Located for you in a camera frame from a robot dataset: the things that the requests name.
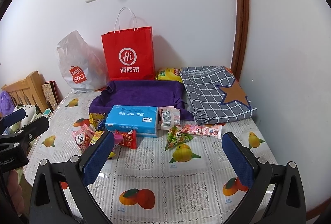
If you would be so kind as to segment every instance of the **white plastic bag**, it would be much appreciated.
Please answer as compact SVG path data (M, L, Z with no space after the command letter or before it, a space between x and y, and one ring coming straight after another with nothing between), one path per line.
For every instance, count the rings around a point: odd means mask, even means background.
M108 72L77 30L56 46L59 69L73 92L101 89L107 84Z

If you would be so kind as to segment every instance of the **gray checkered cloth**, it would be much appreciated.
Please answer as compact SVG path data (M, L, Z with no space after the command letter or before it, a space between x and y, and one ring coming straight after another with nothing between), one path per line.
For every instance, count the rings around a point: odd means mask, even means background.
M198 125L234 122L250 118L257 108L235 100L221 104L225 93L217 85L231 86L234 76L223 66L204 66L182 68L180 77L188 93L193 115Z

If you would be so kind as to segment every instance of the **fruit print tablecloth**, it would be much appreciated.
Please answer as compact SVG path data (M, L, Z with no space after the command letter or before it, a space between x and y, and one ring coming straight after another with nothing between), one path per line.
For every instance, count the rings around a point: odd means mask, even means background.
M71 132L87 122L89 104L99 94L71 93L60 103L49 130L37 139L24 167L31 185L42 159L60 162L80 155ZM222 133L227 131L244 146L251 146L255 156L276 163L252 119L227 123ZM45 145L50 137L52 144ZM183 147L200 157L173 162L176 148L164 151L166 139L162 131L158 138L137 138L136 150L118 147L115 158L106 162L95 183L88 186L95 200L114 224L223 223L243 198L246 187L237 179L221 140L194 136ZM273 186L269 186L260 209L267 206L272 191ZM69 188L64 192L73 214L81 217Z

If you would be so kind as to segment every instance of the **wooden headboard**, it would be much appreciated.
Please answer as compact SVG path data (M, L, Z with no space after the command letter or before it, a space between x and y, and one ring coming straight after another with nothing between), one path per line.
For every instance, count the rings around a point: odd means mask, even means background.
M38 71L1 89L9 93L15 105L37 105L42 113L48 108Z

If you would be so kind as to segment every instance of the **white circular logo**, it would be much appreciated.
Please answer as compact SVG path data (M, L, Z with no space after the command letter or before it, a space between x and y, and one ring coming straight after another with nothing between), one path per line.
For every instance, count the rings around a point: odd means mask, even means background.
M137 54L132 48L124 48L119 53L119 59L122 64L131 66L136 62Z

